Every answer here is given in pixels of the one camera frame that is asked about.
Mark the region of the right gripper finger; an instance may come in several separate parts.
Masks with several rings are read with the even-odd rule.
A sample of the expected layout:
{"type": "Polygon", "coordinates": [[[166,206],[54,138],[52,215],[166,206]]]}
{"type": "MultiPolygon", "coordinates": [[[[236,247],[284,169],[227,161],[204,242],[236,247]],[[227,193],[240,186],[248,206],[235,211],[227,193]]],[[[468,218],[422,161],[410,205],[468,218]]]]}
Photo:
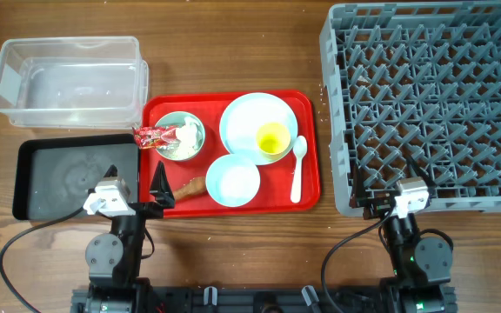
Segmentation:
{"type": "Polygon", "coordinates": [[[429,175],[418,165],[418,163],[411,156],[406,156],[405,160],[408,166],[412,168],[414,173],[424,180],[428,188],[436,187],[435,182],[429,177],[429,175]]]}
{"type": "Polygon", "coordinates": [[[364,179],[360,167],[354,166],[350,204],[363,204],[366,198],[364,179]]]}

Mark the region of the red snack wrapper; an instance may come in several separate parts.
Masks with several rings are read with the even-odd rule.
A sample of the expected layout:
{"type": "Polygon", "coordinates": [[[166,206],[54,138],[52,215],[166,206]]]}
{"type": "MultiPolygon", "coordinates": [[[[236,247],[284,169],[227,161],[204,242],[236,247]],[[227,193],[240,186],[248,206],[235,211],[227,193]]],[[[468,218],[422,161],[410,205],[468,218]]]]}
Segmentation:
{"type": "Polygon", "coordinates": [[[136,145],[141,150],[171,149],[179,140],[177,139],[177,125],[140,127],[133,130],[136,145]]]}

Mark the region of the pale green bowl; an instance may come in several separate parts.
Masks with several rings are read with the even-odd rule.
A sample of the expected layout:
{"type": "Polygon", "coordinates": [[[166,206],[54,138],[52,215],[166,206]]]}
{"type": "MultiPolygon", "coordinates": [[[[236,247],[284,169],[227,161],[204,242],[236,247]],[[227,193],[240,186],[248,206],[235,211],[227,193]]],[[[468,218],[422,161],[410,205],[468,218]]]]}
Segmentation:
{"type": "Polygon", "coordinates": [[[192,117],[197,121],[198,124],[198,135],[197,135],[197,146],[193,153],[188,151],[179,150],[178,143],[171,149],[157,149],[157,152],[164,158],[176,161],[183,162],[188,161],[194,158],[199,151],[204,146],[204,141],[206,138],[204,124],[197,118],[195,115],[186,112],[186,111],[174,111],[169,114],[166,114],[164,117],[160,118],[155,125],[156,126],[166,126],[166,125],[177,125],[178,128],[184,125],[184,119],[186,117],[192,117]]]}

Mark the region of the light blue bowl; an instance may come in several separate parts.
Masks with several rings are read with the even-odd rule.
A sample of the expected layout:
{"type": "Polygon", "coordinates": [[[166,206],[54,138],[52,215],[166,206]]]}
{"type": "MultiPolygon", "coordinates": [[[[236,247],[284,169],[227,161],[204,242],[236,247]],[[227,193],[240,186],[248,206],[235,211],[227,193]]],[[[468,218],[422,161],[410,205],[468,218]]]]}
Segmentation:
{"type": "Polygon", "coordinates": [[[257,166],[239,155],[224,155],[216,159],[205,176],[210,197],[226,207],[241,207],[258,193],[261,177],[257,166]]]}

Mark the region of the white plastic spoon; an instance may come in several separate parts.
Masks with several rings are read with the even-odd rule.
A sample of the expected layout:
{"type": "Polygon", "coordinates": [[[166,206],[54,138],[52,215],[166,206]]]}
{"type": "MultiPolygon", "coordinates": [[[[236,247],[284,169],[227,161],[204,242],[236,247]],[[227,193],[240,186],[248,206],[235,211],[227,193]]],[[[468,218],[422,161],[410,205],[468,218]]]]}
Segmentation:
{"type": "Polygon", "coordinates": [[[304,136],[298,136],[293,145],[293,154],[296,158],[293,181],[291,185],[290,200],[293,203],[299,203],[302,195],[302,165],[303,159],[308,150],[307,140],[304,136]]]}

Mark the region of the large light blue plate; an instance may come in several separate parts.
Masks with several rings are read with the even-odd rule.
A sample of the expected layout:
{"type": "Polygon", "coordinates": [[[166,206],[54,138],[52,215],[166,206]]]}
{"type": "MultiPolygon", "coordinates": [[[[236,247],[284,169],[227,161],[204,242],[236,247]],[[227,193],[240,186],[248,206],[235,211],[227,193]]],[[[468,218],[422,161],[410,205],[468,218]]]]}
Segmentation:
{"type": "Polygon", "coordinates": [[[297,139],[297,118],[289,104],[272,94],[255,92],[232,101],[220,118],[222,144],[231,154],[248,157],[255,165],[275,163],[285,157],[297,139]],[[289,146],[269,156],[259,149],[258,130],[267,123],[280,123],[290,134],[289,146]]]}

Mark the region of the yellow plastic cup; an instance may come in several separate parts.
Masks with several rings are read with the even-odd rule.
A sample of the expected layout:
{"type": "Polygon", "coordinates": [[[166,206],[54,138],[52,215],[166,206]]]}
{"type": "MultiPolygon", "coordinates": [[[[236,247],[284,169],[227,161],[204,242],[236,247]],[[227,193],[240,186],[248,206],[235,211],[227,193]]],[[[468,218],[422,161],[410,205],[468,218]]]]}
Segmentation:
{"type": "Polygon", "coordinates": [[[290,146],[291,133],[282,123],[266,123],[258,129],[256,143],[261,155],[277,160],[290,146]]]}

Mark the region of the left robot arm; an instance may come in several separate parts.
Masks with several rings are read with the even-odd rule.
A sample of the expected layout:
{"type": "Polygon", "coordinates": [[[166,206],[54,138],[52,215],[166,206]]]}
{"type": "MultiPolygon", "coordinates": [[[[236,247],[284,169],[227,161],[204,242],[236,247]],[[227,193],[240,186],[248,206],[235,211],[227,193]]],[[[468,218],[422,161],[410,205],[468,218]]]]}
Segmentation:
{"type": "Polygon", "coordinates": [[[130,190],[114,165],[88,192],[83,209],[90,215],[108,217],[111,229],[94,237],[86,248],[90,285],[85,296],[75,292],[72,312],[165,311],[150,280],[139,276],[145,259],[144,239],[149,237],[146,221],[163,218],[164,211],[175,206],[162,162],[155,169],[150,194],[154,197],[151,202],[131,203],[130,190]]]}

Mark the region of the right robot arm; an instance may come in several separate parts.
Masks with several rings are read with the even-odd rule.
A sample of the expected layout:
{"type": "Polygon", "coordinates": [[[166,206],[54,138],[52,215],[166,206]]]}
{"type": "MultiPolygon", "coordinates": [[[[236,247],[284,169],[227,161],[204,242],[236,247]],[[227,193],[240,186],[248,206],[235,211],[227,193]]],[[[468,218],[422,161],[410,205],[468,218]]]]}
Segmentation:
{"type": "Polygon", "coordinates": [[[455,289],[449,285],[454,244],[441,230],[418,228],[416,214],[426,209],[436,184],[411,157],[413,176],[400,178],[396,189],[368,196],[358,166],[353,170],[350,204],[364,210],[365,220],[378,218],[394,276],[380,281],[377,311],[425,313],[458,311],[455,289]]]}

